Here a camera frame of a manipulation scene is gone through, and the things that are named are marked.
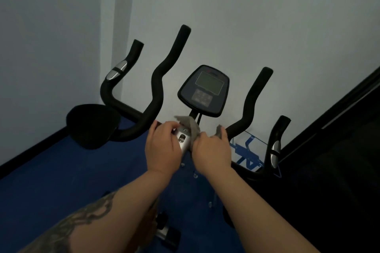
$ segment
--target blue mat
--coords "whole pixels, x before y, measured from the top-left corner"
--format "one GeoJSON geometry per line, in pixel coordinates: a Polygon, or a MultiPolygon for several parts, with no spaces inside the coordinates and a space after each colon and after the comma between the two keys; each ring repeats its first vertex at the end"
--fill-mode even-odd
{"type": "MultiPolygon", "coordinates": [[[[123,119],[121,127],[132,124],[123,119]]],[[[66,137],[3,178],[1,252],[17,252],[70,213],[143,174],[146,135],[98,150],[85,150],[66,137]]],[[[194,178],[189,155],[183,162],[160,197],[168,225],[182,232],[178,252],[244,252],[210,184],[203,176],[194,178]]],[[[170,251],[155,238],[145,252],[170,251]]]]}

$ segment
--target baseboard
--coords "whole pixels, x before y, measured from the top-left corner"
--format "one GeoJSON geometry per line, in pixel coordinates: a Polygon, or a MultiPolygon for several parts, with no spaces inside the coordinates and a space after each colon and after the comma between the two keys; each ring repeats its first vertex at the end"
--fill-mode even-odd
{"type": "Polygon", "coordinates": [[[14,170],[19,168],[26,162],[32,160],[38,154],[45,151],[46,149],[48,149],[50,146],[54,145],[58,141],[62,140],[67,135],[68,135],[67,128],[64,127],[61,130],[50,135],[46,139],[42,140],[41,142],[37,143],[33,147],[29,148],[28,150],[25,150],[21,154],[17,155],[16,157],[12,158],[8,162],[4,163],[3,165],[0,166],[0,179],[12,173],[14,170]]]}

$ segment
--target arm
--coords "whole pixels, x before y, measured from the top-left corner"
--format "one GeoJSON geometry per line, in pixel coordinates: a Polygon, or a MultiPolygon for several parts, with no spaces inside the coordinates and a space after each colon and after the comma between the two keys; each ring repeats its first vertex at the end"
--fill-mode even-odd
{"type": "Polygon", "coordinates": [[[231,148],[202,132],[193,145],[193,161],[219,195],[246,252],[318,252],[231,168],[231,148]]]}
{"type": "Polygon", "coordinates": [[[148,171],[60,221],[21,252],[123,252],[140,220],[181,164],[182,152],[171,134],[177,122],[149,129],[145,145],[148,171]]]}

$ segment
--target tattoo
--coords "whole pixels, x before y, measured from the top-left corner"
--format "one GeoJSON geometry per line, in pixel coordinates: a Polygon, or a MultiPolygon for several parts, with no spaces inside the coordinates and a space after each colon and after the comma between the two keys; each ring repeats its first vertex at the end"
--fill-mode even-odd
{"type": "Polygon", "coordinates": [[[91,224],[106,216],[112,209],[117,191],[110,193],[95,203],[89,204],[69,215],[54,227],[39,236],[19,253],[72,253],[69,238],[75,227],[91,224]]]}

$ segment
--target human hand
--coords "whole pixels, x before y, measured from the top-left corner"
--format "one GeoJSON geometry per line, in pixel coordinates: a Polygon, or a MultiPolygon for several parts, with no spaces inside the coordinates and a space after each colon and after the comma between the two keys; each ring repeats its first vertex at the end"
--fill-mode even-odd
{"type": "Polygon", "coordinates": [[[175,121],[167,121],[157,126],[155,120],[150,126],[145,144],[148,171],[162,173],[169,179],[181,164],[182,151],[177,138],[171,133],[180,126],[175,121]]]}
{"type": "Polygon", "coordinates": [[[221,127],[221,139],[208,137],[206,132],[202,132],[194,141],[192,152],[195,168],[207,179],[212,172],[231,168],[230,142],[224,127],[221,127]]]}

